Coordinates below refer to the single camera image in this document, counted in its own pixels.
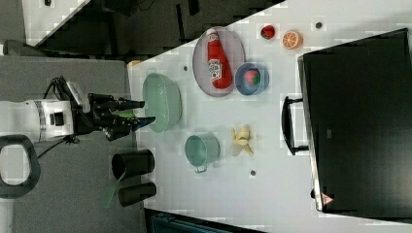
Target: cup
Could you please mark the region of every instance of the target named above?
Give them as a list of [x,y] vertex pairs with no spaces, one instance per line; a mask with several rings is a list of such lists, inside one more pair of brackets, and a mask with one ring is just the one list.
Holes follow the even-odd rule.
[[153,197],[156,193],[157,188],[154,183],[124,187],[119,190],[119,202],[123,207],[126,207]]
[[197,174],[206,172],[207,166],[218,160],[220,152],[219,141],[212,133],[192,135],[186,140],[186,158]]
[[116,179],[124,173],[124,179],[150,173],[155,168],[155,158],[150,150],[115,154],[112,159],[112,171]]

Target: green bowl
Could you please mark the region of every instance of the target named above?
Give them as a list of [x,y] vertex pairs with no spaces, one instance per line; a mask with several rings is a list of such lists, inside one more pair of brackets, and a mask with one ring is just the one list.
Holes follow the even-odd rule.
[[179,87],[166,76],[149,74],[143,83],[146,117],[155,117],[149,127],[164,132],[176,125],[182,116],[182,99]]

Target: white table surface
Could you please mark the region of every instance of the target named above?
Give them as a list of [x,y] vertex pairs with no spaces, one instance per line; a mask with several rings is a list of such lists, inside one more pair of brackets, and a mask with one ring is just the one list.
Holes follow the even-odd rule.
[[62,26],[90,0],[22,0],[26,44],[36,46]]
[[[314,23],[324,28],[317,30]],[[275,25],[276,39],[266,41],[259,31]],[[217,221],[265,232],[412,232],[412,225],[356,217],[325,215],[316,211],[310,157],[292,156],[283,140],[281,108],[284,98],[300,97],[296,59],[319,50],[384,32],[412,28],[412,1],[384,0],[289,0],[227,27],[241,39],[247,61],[262,62],[270,76],[269,87],[258,96],[245,97],[237,90],[213,98],[197,86],[191,58],[196,41],[129,66],[131,95],[142,100],[147,70],[177,82],[184,106],[179,125],[156,136],[149,127],[137,135],[139,149],[155,156],[154,172],[142,178],[157,186],[157,195],[145,207]],[[287,30],[302,32],[303,47],[285,50],[280,38]],[[305,145],[306,130],[301,104],[293,111],[297,145]],[[144,111],[135,112],[143,116]],[[228,154],[230,127],[251,126],[253,157],[244,151]],[[184,154],[186,138],[198,132],[213,132],[219,139],[220,161],[197,175]],[[250,176],[251,169],[257,171]]]

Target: teal mug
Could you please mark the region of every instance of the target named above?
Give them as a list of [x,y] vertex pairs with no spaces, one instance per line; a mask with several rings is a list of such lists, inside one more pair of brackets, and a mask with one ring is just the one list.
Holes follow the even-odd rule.
[[220,152],[219,141],[211,133],[192,135],[186,140],[186,158],[196,168],[194,172],[197,174],[206,172],[207,166],[218,160]]

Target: ketchup bottle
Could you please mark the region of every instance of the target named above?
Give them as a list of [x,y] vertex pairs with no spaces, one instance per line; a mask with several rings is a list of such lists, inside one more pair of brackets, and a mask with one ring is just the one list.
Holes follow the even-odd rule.
[[208,37],[209,74],[212,84],[218,89],[228,88],[231,86],[233,78],[218,32],[212,28],[207,30],[206,34]]

